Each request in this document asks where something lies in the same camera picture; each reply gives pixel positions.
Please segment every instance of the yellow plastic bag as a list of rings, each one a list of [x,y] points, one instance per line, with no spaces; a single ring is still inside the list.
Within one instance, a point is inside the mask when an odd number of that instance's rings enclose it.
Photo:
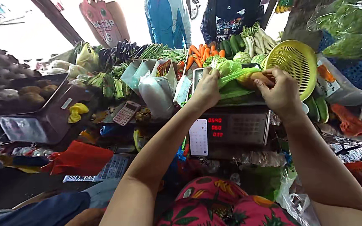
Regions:
[[[98,54],[94,52],[90,44],[84,44],[82,50],[76,57],[76,65],[82,66],[89,72],[95,72],[98,69]]]
[[[81,119],[80,115],[89,112],[89,109],[86,105],[82,103],[76,103],[69,108],[71,114],[68,117],[68,123],[75,123]]]

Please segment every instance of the blue jacket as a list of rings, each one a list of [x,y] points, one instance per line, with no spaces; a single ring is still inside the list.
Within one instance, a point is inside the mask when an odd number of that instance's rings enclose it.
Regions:
[[[185,0],[145,0],[145,14],[152,43],[172,49],[191,44],[191,18]]]

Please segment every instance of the plastic crate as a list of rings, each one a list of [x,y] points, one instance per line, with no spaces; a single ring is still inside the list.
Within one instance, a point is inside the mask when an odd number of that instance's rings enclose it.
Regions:
[[[335,42],[331,34],[323,31],[318,52],[322,52]],[[328,58],[334,66],[357,88],[362,90],[362,60],[339,60]]]
[[[98,182],[111,178],[122,178],[128,165],[128,157],[115,154],[96,176],[65,176],[62,182],[91,181]]]

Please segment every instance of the potato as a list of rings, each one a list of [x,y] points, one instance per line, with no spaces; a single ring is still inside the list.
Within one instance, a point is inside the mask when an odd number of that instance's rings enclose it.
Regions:
[[[257,86],[254,83],[255,79],[259,79],[261,81],[263,81],[267,86],[269,87],[273,87],[275,85],[274,82],[272,82],[271,80],[269,80],[264,74],[262,74],[261,72],[254,72],[252,74],[248,74],[248,75],[241,75],[240,77],[237,78],[237,82],[244,86],[244,88],[247,88],[249,90],[257,90]]]
[[[40,95],[48,100],[57,88],[58,86],[56,85],[48,85],[41,90]]]
[[[51,80],[50,79],[38,80],[36,81],[36,85],[40,88],[43,88],[45,86],[51,85]]]
[[[19,97],[23,105],[30,108],[41,107],[45,103],[45,99],[37,93],[28,92]]]
[[[29,92],[39,94],[41,92],[41,88],[38,86],[25,86],[19,90],[18,94],[23,95]]]

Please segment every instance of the eggplant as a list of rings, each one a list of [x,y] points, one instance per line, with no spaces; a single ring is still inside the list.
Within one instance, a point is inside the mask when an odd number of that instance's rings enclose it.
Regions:
[[[148,44],[145,44],[145,45],[139,47],[139,49],[137,49],[137,50],[135,51],[135,52],[136,52],[135,58],[139,58],[140,56],[142,56],[143,51],[145,51],[145,49],[146,49],[147,47],[148,47]]]

